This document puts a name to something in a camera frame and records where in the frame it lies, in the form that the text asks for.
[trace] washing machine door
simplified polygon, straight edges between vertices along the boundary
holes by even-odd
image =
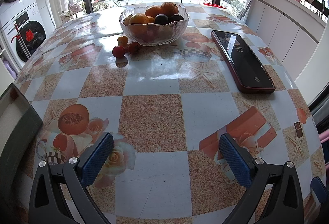
[[[37,21],[26,22],[21,26],[19,32],[31,55],[46,39],[46,32],[43,29],[42,25]],[[17,39],[16,39],[16,51],[18,56],[21,58],[21,60],[23,62],[26,62],[27,56],[25,55]]]

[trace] checkered tablecloth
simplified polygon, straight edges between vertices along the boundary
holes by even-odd
[[[113,133],[115,148],[88,191],[111,223],[221,223],[245,191],[218,151],[218,136],[224,132],[267,163],[291,160],[302,188],[305,223],[317,215],[320,207],[310,181],[315,176],[326,181],[324,157],[295,83],[267,45],[236,17],[208,6],[180,5],[190,14],[185,34],[206,41],[199,52],[189,49],[183,35],[174,43],[116,59],[111,51],[122,33],[118,18],[125,8],[113,8],[57,28],[26,63],[15,84],[44,126],[17,173],[22,220],[41,159],[52,155],[66,162],[103,131]],[[241,35],[276,91],[240,93],[211,40],[213,29]],[[192,53],[202,54],[204,61],[186,58]],[[67,135],[60,127],[62,113],[74,104],[88,110],[88,118],[76,119],[87,121],[88,127]],[[65,186],[63,192],[72,204]]]

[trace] smartphone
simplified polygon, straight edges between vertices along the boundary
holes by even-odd
[[[275,90],[271,77],[241,36],[216,30],[211,31],[211,36],[241,92],[272,93]]]

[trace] fruit bowl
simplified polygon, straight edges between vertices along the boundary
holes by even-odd
[[[190,16],[184,8],[177,5],[178,13],[184,18],[182,21],[174,21],[166,25],[155,23],[139,24],[133,23],[128,26],[123,24],[123,20],[137,13],[145,13],[145,11],[154,6],[136,7],[134,9],[125,10],[121,13],[119,22],[125,35],[130,41],[136,41],[143,46],[158,46],[174,42],[184,33]]]

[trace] red phone case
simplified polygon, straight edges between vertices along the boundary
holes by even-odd
[[[264,66],[262,65],[262,63],[259,61],[259,59],[257,58],[257,56],[254,54],[254,52],[251,50],[251,52],[253,52],[253,54],[255,55],[255,57],[257,58],[257,60],[259,61],[259,64],[261,65],[262,69],[265,71],[266,75],[269,77],[271,83],[273,84],[274,88],[253,88],[253,87],[247,87],[244,86],[238,76],[238,74],[236,73],[235,69],[233,68],[233,63],[231,61],[230,56],[228,55],[228,53],[226,52],[225,49],[223,49],[218,37],[216,36],[214,31],[218,31],[218,32],[223,32],[223,31],[219,31],[219,30],[212,30],[211,31],[211,37],[213,38],[213,41],[216,43],[217,47],[219,48],[220,52],[222,53],[225,62],[227,63],[228,68],[230,69],[230,72],[234,78],[234,81],[236,83],[237,88],[242,92],[242,93],[272,93],[273,91],[275,91],[275,86],[274,83],[272,81],[272,78],[269,76],[269,74],[267,73],[267,71],[265,70]],[[236,33],[231,33],[231,32],[225,32],[225,33],[229,33],[229,34],[233,34],[235,36],[239,36]]]

